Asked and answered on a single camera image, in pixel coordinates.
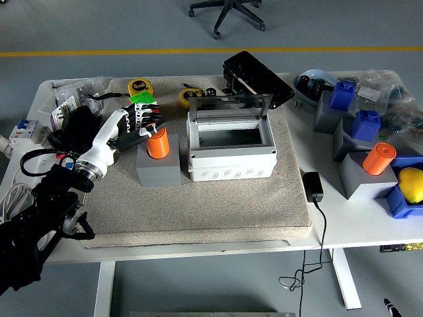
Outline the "robot right hand black fingers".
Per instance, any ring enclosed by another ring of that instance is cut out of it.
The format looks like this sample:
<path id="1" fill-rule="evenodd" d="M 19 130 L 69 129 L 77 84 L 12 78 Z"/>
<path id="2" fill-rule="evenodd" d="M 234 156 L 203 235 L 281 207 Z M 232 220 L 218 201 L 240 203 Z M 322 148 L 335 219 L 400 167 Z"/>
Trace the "robot right hand black fingers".
<path id="1" fill-rule="evenodd" d="M 402 317 L 401 313 L 389 299 L 384 298 L 383 301 L 391 317 Z"/>

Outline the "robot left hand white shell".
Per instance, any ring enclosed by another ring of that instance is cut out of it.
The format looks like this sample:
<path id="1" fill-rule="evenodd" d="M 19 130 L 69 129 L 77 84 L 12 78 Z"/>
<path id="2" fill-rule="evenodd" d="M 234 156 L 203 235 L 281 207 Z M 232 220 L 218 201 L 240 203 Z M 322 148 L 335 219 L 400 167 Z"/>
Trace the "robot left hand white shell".
<path id="1" fill-rule="evenodd" d="M 93 146 L 77 159 L 75 171 L 93 181 L 104 178 L 120 153 L 146 142 L 165 127 L 163 115 L 153 111 L 158 107 L 154 103 L 130 104 L 115 110 L 93 139 Z"/>

